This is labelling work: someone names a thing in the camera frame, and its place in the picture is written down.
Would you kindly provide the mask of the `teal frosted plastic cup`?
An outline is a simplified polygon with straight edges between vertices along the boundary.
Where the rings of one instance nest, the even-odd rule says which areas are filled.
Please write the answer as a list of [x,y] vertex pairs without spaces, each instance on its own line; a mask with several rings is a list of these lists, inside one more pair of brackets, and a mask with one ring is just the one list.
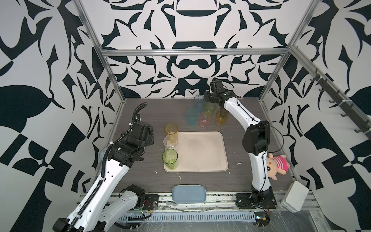
[[195,126],[199,118],[199,112],[196,108],[189,108],[186,114],[187,124],[189,126]]

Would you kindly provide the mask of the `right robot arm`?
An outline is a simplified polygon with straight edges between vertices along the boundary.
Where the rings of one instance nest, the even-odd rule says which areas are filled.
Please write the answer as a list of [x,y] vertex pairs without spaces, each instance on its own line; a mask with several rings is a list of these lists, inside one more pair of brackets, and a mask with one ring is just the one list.
[[214,78],[210,90],[204,93],[204,101],[215,103],[232,114],[245,130],[242,145],[248,153],[252,167],[252,203],[260,205],[272,195],[268,177],[268,147],[271,127],[253,115],[231,90],[224,87],[222,80]]

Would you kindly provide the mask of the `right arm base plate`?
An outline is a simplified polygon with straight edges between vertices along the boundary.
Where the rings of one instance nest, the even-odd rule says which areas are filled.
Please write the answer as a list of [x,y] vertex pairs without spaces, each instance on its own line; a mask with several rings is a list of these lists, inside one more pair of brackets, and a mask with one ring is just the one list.
[[239,209],[254,209],[254,208],[276,208],[277,201],[272,194],[267,196],[257,195],[253,193],[237,193],[236,206]]

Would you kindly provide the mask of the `small green plastic cup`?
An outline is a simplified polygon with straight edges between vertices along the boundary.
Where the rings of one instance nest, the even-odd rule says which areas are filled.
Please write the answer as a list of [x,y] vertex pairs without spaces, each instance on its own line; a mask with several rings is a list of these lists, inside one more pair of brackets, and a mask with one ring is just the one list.
[[212,102],[205,102],[204,103],[204,111],[213,115],[216,109],[216,104]]

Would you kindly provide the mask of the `tall green plastic cup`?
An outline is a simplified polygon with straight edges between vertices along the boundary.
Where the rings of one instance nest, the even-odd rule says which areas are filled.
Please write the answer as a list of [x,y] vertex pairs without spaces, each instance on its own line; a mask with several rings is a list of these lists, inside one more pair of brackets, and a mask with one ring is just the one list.
[[164,165],[170,169],[174,170],[177,167],[178,153],[174,149],[167,149],[162,153],[162,161]]

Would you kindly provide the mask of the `grey smoked plastic cup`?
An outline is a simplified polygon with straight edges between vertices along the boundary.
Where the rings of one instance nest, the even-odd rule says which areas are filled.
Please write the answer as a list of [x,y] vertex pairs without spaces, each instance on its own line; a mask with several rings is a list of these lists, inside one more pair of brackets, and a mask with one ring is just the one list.
[[228,110],[226,110],[224,107],[220,107],[220,114],[223,114],[223,115],[228,115]]

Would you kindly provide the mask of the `blue clear plastic cup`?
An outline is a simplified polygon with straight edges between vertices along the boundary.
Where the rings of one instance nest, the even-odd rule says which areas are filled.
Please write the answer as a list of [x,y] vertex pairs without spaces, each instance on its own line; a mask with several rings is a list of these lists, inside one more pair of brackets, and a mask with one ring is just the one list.
[[196,95],[194,97],[195,109],[197,109],[198,114],[204,111],[204,95]]

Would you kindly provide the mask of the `beige plastic tray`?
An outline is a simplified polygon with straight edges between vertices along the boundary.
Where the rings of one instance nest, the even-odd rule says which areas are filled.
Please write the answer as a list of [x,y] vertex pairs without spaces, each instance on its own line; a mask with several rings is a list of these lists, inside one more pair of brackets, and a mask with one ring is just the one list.
[[180,132],[174,147],[178,159],[168,173],[225,172],[228,159],[223,135],[218,131]]

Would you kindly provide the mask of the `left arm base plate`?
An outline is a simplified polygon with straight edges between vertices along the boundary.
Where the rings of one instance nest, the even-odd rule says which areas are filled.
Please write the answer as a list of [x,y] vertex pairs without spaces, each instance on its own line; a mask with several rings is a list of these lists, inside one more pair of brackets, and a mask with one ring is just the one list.
[[142,209],[143,211],[153,210],[158,207],[159,195],[158,194],[145,194],[140,196],[134,210]]

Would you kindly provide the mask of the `amber plastic cup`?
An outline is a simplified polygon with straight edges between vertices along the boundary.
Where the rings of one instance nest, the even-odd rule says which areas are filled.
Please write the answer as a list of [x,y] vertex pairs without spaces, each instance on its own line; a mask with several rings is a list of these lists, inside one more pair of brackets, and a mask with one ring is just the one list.
[[164,127],[164,131],[165,131],[166,135],[169,136],[169,140],[171,142],[175,142],[177,140],[178,131],[179,131],[179,128],[178,128],[177,124],[175,124],[175,123],[166,124],[165,127]]

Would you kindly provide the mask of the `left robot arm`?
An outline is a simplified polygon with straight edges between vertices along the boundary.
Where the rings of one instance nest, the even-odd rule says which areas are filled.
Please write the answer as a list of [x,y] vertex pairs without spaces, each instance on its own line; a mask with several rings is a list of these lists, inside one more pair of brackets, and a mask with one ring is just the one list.
[[149,123],[134,122],[121,140],[111,142],[103,156],[100,176],[75,210],[55,222],[53,231],[107,232],[126,212],[141,209],[145,190],[136,185],[127,187],[109,206],[107,202],[134,162],[142,160],[146,147],[154,143],[153,131]]

